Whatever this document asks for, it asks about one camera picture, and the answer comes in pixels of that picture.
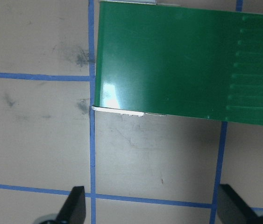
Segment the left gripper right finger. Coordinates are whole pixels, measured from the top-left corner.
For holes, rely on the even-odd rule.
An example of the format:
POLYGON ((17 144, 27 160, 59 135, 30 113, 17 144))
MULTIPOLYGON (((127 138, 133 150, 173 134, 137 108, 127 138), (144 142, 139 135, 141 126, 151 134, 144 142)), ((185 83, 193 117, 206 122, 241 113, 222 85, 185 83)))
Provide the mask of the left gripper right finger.
POLYGON ((217 215, 223 224, 251 224, 259 216, 228 184, 220 184, 217 215))

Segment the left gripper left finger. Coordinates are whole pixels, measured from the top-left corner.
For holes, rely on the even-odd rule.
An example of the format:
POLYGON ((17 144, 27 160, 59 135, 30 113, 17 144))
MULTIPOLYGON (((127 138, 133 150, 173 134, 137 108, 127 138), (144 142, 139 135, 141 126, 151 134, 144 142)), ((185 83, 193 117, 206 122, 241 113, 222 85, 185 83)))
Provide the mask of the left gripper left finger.
POLYGON ((85 189, 84 186, 75 186, 59 211, 56 222, 58 224, 83 224, 85 218, 85 189))

